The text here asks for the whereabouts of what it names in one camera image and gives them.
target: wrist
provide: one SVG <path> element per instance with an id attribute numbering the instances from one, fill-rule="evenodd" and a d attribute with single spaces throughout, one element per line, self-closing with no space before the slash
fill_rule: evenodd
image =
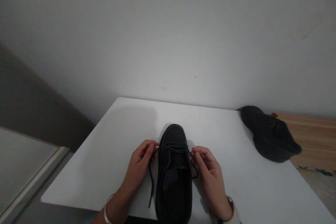
<path id="1" fill-rule="evenodd" d="M 125 201 L 131 201 L 136 193 L 137 189 L 127 181 L 124 181 L 117 191 L 117 194 L 120 195 Z"/>
<path id="2" fill-rule="evenodd" d="M 225 200 L 221 204 L 216 205 L 214 208 L 210 208 L 210 210 L 217 219 L 229 221 L 233 216 L 233 210 L 228 202 L 226 195 L 224 199 Z"/>

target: floor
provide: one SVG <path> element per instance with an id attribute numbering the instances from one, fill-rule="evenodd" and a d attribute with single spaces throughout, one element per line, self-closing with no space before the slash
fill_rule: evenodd
<path id="1" fill-rule="evenodd" d="M 326 176 L 316 170 L 298 168 L 298 171 L 336 219 L 336 173 Z"/>

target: white table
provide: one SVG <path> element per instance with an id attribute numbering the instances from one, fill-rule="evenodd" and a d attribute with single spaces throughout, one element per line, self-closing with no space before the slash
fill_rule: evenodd
<path id="1" fill-rule="evenodd" d="M 172 123 L 184 128 L 190 149 L 212 151 L 242 223 L 336 223 L 289 161 L 278 164 L 259 155 L 239 112 L 129 98 L 115 101 L 42 202 L 100 210 L 121 185 L 131 153 L 145 139 L 160 141 Z M 154 204 L 148 209 L 150 191 L 147 175 L 129 215 L 156 219 Z M 195 183 L 192 191 L 190 223 L 210 223 Z"/>

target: gray wall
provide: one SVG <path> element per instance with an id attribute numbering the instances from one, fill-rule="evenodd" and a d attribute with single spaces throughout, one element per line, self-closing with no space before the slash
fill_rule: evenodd
<path id="1" fill-rule="evenodd" d="M 336 117 L 336 0 L 1 0 L 0 23 L 95 123 L 118 96 Z"/>
<path id="2" fill-rule="evenodd" d="M 76 151 L 94 128 L 0 44 L 0 126 Z"/>

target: sleeve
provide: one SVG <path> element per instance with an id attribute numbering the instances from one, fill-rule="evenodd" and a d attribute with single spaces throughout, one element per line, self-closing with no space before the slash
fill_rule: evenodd
<path id="1" fill-rule="evenodd" d="M 219 223 L 223 223 L 223 224 L 240 224 L 240 219 L 239 219 L 239 213 L 238 213 L 238 209 L 236 208 L 235 204 L 233 203 L 233 200 L 230 198 L 230 197 L 227 197 L 228 199 L 228 202 L 232 208 L 232 217 L 230 220 L 227 220 L 227 221 L 222 221 L 222 220 L 219 220 L 217 219 L 210 211 L 210 216 L 211 216 L 211 220 L 212 220 L 212 223 L 216 223 L 216 224 L 219 224 Z"/>

